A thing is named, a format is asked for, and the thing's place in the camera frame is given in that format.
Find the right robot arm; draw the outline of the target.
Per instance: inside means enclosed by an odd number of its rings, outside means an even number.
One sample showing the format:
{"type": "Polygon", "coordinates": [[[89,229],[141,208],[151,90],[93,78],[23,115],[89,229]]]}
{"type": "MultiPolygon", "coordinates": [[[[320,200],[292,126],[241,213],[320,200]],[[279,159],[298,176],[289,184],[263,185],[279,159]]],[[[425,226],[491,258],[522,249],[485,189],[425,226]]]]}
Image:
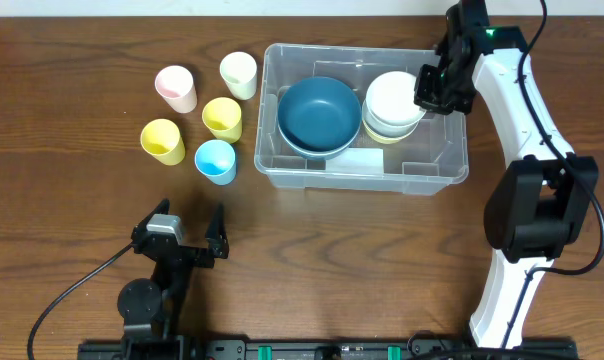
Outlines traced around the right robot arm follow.
{"type": "Polygon", "coordinates": [[[532,358],[522,326],[546,273],[579,276],[604,255],[604,213],[595,195],[599,171],[556,128],[537,88],[530,52],[517,26],[493,27],[482,0],[446,13],[438,65],[420,69],[414,102],[439,114],[468,114],[482,96],[506,171],[483,215],[493,249],[482,298],[469,321],[472,349],[532,358]]]}

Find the white small bowl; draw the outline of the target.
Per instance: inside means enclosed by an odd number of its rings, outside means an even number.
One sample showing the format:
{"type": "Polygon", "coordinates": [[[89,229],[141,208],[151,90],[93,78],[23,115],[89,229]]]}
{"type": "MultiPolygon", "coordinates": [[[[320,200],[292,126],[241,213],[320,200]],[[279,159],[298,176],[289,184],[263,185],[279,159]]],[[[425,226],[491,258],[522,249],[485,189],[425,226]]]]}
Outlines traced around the white small bowl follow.
{"type": "Polygon", "coordinates": [[[419,121],[426,111],[414,102],[416,81],[415,75],[402,71],[378,76],[367,90],[368,109],[391,126],[408,126],[419,121]]]}

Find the grey small bowl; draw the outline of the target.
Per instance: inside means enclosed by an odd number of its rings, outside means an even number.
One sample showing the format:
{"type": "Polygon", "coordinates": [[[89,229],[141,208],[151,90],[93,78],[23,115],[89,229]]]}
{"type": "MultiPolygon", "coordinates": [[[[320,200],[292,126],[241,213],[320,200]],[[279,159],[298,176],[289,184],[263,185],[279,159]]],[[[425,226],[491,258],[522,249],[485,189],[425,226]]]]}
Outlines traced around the grey small bowl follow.
{"type": "Polygon", "coordinates": [[[367,124],[368,128],[377,135],[386,138],[403,138],[410,135],[417,128],[418,122],[425,114],[426,112],[419,108],[416,117],[412,118],[409,124],[389,125],[377,117],[374,112],[369,109],[366,102],[363,103],[362,108],[363,121],[367,124]]]}

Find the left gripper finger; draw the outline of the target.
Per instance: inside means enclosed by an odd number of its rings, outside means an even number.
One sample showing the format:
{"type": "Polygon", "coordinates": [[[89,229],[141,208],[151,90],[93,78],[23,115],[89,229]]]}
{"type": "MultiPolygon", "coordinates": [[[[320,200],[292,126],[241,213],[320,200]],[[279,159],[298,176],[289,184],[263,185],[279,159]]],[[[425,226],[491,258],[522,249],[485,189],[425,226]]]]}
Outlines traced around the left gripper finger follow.
{"type": "Polygon", "coordinates": [[[206,230],[205,239],[208,242],[208,250],[213,257],[227,259],[229,255],[229,243],[224,225],[224,207],[219,204],[213,218],[206,230]]]}
{"type": "Polygon", "coordinates": [[[156,214],[167,215],[170,209],[170,201],[168,198],[164,198],[160,201],[160,203],[146,216],[144,217],[137,225],[134,226],[132,230],[132,234],[136,235],[142,231],[146,230],[146,226],[151,220],[151,218],[156,214]]]}

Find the yellow small bowl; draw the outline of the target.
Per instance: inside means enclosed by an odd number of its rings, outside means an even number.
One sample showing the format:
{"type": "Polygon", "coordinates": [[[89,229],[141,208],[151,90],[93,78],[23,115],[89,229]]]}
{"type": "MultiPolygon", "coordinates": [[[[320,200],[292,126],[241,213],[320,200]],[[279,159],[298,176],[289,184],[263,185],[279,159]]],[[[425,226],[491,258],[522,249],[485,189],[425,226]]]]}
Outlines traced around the yellow small bowl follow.
{"type": "Polygon", "coordinates": [[[413,133],[413,130],[411,130],[407,134],[404,134],[399,137],[386,137],[386,136],[382,136],[382,135],[376,133],[375,131],[373,131],[366,122],[363,123],[363,126],[364,126],[366,133],[372,140],[374,140],[378,143],[381,143],[381,144],[386,144],[386,145],[398,143],[401,140],[409,137],[413,133]]]}

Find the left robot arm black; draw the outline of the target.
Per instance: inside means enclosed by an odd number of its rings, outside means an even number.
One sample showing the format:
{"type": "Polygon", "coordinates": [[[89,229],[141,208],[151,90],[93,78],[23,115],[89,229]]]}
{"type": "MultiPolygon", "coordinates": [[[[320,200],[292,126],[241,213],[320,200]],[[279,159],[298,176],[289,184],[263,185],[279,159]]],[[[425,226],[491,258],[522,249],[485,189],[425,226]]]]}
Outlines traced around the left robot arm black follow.
{"type": "Polygon", "coordinates": [[[129,282],[118,296],[127,338],[164,340],[172,336],[193,270],[212,268],[217,259],[229,255],[222,205],[214,211],[205,232],[205,248],[184,243],[182,221],[169,208],[170,202],[162,200],[131,234],[133,252],[151,259],[155,267],[149,278],[129,282]]]}

